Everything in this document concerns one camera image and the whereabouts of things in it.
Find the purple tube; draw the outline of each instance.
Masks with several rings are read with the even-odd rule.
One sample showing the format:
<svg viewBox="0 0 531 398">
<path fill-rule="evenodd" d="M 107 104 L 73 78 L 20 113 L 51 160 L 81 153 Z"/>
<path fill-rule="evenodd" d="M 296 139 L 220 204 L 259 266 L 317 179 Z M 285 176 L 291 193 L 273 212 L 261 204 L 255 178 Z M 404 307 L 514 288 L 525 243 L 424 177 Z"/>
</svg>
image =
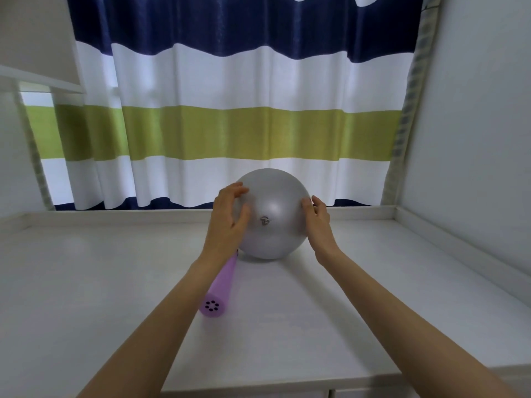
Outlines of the purple tube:
<svg viewBox="0 0 531 398">
<path fill-rule="evenodd" d="M 210 285 L 210 289 L 199 308 L 199 311 L 205 316 L 219 317 L 225 312 L 229 301 L 230 285 L 232 284 L 232 276 L 237 258 L 238 251 L 229 258 L 222 270 L 219 271 L 214 282 L 212 282 L 212 285 Z"/>
</svg>

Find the wall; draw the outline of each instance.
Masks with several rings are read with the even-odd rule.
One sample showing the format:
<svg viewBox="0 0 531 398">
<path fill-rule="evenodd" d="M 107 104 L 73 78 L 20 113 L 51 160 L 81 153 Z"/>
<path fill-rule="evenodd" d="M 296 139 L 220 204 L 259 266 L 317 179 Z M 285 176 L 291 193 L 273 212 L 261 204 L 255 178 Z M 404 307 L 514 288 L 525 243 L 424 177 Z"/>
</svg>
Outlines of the wall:
<svg viewBox="0 0 531 398">
<path fill-rule="evenodd" d="M 79 85 L 66 0 L 0 0 L 0 65 Z"/>
<path fill-rule="evenodd" d="M 444 0 L 399 203 L 531 274 L 531 0 Z"/>
<path fill-rule="evenodd" d="M 0 218 L 44 209 L 14 96 L 0 92 Z"/>
</svg>

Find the forearm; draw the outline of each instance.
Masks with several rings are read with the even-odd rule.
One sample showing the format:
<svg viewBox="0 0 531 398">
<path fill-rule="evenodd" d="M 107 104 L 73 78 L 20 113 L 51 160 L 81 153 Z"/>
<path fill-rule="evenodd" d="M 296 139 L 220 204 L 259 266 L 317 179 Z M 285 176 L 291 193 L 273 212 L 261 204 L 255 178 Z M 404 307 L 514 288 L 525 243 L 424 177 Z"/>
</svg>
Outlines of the forearm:
<svg viewBox="0 0 531 398">
<path fill-rule="evenodd" d="M 80 398 L 158 396 L 197 309 L 222 267 L 200 257 L 118 348 Z"/>
<path fill-rule="evenodd" d="M 341 252 L 320 260 L 422 397 L 517 395 L 495 374 L 398 300 Z"/>
</svg>

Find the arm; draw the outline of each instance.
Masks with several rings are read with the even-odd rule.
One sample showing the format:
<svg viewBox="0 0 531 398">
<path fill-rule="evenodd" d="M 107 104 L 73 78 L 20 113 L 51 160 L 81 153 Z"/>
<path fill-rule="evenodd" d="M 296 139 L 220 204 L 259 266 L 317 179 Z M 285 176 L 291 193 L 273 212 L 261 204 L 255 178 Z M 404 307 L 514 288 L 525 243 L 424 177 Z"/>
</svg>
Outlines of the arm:
<svg viewBox="0 0 531 398">
<path fill-rule="evenodd" d="M 234 198 L 248 191 L 241 183 L 235 183 L 219 192 L 199 258 L 78 398 L 158 396 L 199 304 L 242 240 L 250 210 L 244 207 L 234 223 L 232 207 Z"/>
<path fill-rule="evenodd" d="M 308 239 L 317 261 L 334 277 L 383 348 L 421 397 L 517 397 L 469 355 L 349 259 L 335 243 L 326 205 L 303 200 Z"/>
</svg>

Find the curtain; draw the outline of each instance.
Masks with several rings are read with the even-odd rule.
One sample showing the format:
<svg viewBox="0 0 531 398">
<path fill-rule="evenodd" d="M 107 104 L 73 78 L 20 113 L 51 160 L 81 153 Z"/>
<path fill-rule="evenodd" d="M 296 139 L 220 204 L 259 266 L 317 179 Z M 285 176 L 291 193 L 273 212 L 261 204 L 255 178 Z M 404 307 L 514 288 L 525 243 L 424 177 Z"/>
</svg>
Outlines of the curtain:
<svg viewBox="0 0 531 398">
<path fill-rule="evenodd" d="M 261 167 L 380 204 L 423 0 L 68 1 L 85 94 L 22 94 L 57 209 L 208 207 Z"/>
</svg>

